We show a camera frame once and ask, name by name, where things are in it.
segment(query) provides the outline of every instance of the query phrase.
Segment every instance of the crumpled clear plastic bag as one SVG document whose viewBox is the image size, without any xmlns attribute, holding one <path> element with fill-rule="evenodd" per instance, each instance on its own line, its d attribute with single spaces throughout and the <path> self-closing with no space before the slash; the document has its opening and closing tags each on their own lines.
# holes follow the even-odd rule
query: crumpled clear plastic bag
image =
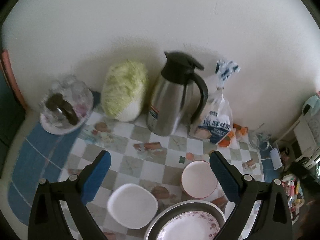
<svg viewBox="0 0 320 240">
<path fill-rule="evenodd" d="M 239 66 L 233 61 L 218 61 L 217 90 L 209 96 L 200 117 L 191 124 L 191 136 L 218 144 L 233 129 L 232 111 L 228 100 L 223 97 L 223 88 L 231 74 L 239 70 Z"/>
</svg>

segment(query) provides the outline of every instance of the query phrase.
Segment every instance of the stainless steel bowl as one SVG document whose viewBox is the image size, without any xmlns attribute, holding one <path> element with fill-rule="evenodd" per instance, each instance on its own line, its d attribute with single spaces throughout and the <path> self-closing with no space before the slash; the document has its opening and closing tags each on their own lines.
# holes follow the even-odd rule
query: stainless steel bowl
<svg viewBox="0 0 320 240">
<path fill-rule="evenodd" d="M 188 200 L 177 203 L 157 215 L 150 223 L 145 235 L 144 240 L 155 240 L 161 228 L 169 222 L 172 218 L 188 211 L 204 211 L 216 218 L 220 228 L 226 222 L 226 218 L 222 211 L 214 204 L 204 200 Z"/>
</svg>

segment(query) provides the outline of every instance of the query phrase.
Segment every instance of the white wall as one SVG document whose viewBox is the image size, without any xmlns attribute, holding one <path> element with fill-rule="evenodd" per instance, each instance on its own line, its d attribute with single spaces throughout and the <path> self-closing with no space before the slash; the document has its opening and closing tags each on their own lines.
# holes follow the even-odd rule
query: white wall
<svg viewBox="0 0 320 240">
<path fill-rule="evenodd" d="M 20 0 L 3 38 L 32 108 L 69 73 L 100 91 L 108 67 L 126 58 L 145 62 L 153 81 L 164 50 L 191 53 L 203 77 L 219 57 L 238 62 L 225 88 L 234 119 L 266 122 L 273 135 L 320 89 L 320 30 L 300 0 Z"/>
</svg>

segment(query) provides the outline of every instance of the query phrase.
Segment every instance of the table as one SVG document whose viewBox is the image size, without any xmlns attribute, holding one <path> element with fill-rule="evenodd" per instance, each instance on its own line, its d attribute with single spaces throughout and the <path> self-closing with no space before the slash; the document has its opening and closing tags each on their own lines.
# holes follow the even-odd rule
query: table
<svg viewBox="0 0 320 240">
<path fill-rule="evenodd" d="M 238 142 L 235 149 L 217 147 L 190 137 L 183 124 L 174 135 L 162 137 L 147 128 L 144 114 L 134 122 L 119 122 L 107 118 L 102 107 L 98 105 L 82 127 L 58 181 L 66 180 L 73 173 L 79 173 L 92 163 L 101 150 L 106 149 L 111 154 L 111 167 L 95 199 L 87 204 L 87 208 L 109 240 L 139 240 L 143 238 L 146 227 L 138 230 L 125 228 L 108 214 L 106 203 L 114 190 L 126 183 L 138 184 L 157 197 L 160 212 L 168 206 L 190 199 L 180 187 L 182 171 L 192 161 L 187 153 L 192 153 L 195 160 L 209 161 L 208 153 L 212 150 L 219 150 L 242 174 L 251 174 L 254 179 L 264 181 L 260 153 L 251 148 L 246 140 L 247 138 L 244 138 Z M 139 151 L 133 146 L 147 142 L 160 142 L 162 148 L 157 151 Z M 242 163 L 250 159 L 254 160 L 257 168 L 244 172 Z M 212 195 L 204 200 L 214 201 L 224 195 L 218 184 Z M 71 233 L 74 238 L 81 239 L 66 203 L 61 204 Z M 242 232 L 242 238 L 248 236 L 258 208 L 259 203 L 256 203 Z"/>
</svg>

